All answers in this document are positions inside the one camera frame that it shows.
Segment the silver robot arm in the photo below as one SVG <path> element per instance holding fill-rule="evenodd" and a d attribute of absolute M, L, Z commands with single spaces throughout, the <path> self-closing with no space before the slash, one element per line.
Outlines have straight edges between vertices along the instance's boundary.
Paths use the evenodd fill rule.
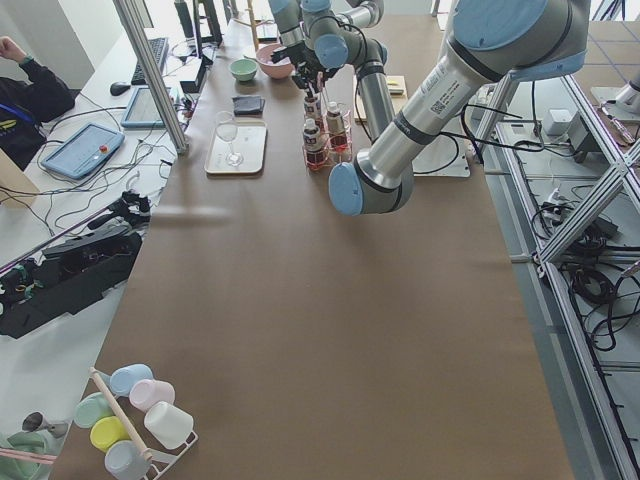
<path fill-rule="evenodd" d="M 483 85 L 506 76 L 533 81 L 578 71 L 585 59 L 587 1 L 456 1 L 437 65 L 399 112 L 386 87 L 385 48 L 364 29 L 381 1 L 353 1 L 337 14 L 328 1 L 273 1 L 270 9 L 308 87 L 353 66 L 373 136 L 370 148 L 334 167 L 329 196 L 345 215 L 389 213 L 413 188 L 412 162 Z"/>
<path fill-rule="evenodd" d="M 305 50 L 300 4 L 295 0 L 269 0 L 268 3 L 280 33 L 281 43 L 291 63 L 298 66 L 304 61 Z"/>

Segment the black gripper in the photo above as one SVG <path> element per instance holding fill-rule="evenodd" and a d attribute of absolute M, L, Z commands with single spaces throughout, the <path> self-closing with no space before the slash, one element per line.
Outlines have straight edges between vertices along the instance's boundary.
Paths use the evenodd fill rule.
<path fill-rule="evenodd" d="M 279 63 L 287 59 L 291 64 L 299 65 L 306 61 L 305 48 L 304 43 L 296 43 L 289 46 L 280 45 L 271 54 L 271 60 L 273 63 Z"/>
<path fill-rule="evenodd" d="M 327 69 L 317 61 L 304 61 L 294 66 L 292 79 L 306 97 L 311 97 L 321 93 L 328 80 L 337 72 L 337 68 Z"/>

